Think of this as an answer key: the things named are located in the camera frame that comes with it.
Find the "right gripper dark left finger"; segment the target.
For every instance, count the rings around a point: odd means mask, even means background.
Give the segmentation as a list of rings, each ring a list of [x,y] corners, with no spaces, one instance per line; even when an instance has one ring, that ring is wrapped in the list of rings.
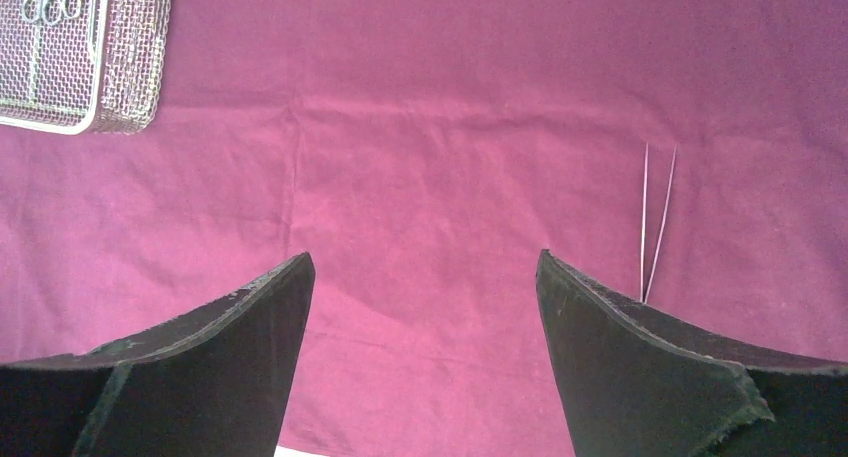
[[[273,455],[314,282],[301,253],[88,353],[4,364],[2,454]]]

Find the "metal mesh instrument tray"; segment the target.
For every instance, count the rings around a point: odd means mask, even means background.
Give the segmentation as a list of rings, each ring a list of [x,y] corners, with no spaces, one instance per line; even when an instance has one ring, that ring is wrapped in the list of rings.
[[[28,24],[1,0],[1,123],[135,133],[160,97],[172,0],[98,0],[92,18]]]

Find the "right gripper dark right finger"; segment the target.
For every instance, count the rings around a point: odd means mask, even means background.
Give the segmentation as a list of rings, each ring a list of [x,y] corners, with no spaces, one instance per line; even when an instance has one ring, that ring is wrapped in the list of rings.
[[[843,456],[847,366],[725,337],[541,252],[536,293],[578,456]]]

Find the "steel surgical tweezers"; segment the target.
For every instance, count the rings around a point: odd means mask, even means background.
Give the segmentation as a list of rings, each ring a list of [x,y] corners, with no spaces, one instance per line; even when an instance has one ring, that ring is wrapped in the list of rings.
[[[653,254],[648,260],[648,200],[649,200],[649,182],[650,182],[650,144],[645,144],[643,157],[643,177],[642,177],[642,193],[641,193],[641,222],[640,222],[640,287],[639,301],[643,305],[649,303],[651,290],[653,287],[654,278],[656,275],[658,262],[661,254],[662,244],[665,237],[665,230],[668,222],[668,215],[671,204],[672,190],[674,184],[674,176],[676,170],[676,160],[678,154],[678,145],[675,144],[672,149],[671,160],[669,164],[669,172],[666,179],[666,191],[664,196],[662,214],[658,226],[658,231],[653,246]]]

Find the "magenta surgical wrap cloth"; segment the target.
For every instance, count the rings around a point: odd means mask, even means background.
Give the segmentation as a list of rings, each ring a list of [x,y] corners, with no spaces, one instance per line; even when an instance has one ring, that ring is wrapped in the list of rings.
[[[1,131],[1,357],[84,353],[309,252],[280,437],[569,456],[550,250],[847,357],[847,0],[173,0],[134,135]]]

